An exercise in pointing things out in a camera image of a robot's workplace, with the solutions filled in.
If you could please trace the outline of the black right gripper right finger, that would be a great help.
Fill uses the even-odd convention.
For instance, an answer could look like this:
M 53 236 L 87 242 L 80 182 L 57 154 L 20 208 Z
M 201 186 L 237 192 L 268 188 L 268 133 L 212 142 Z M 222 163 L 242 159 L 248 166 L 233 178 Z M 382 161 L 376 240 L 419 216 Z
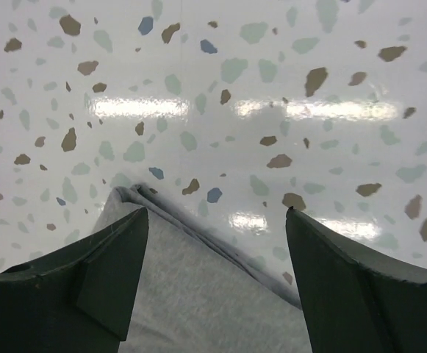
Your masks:
M 314 352 L 427 353 L 427 269 L 290 207 L 287 243 Z

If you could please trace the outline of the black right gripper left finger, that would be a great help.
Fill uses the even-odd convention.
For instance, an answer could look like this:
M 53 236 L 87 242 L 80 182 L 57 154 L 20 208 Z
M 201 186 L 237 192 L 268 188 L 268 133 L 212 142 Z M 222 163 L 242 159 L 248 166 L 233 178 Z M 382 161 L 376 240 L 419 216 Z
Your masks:
M 0 273 L 0 352 L 116 352 L 128 336 L 148 240 L 140 208 Z

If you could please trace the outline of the grey tank top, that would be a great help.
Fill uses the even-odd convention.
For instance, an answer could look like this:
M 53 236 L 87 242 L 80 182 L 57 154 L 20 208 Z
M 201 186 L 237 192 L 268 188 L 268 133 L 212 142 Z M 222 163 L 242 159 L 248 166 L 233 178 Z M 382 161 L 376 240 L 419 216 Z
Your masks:
M 148 211 L 148 244 L 121 352 L 310 352 L 298 299 L 171 206 L 113 188 L 95 228 Z

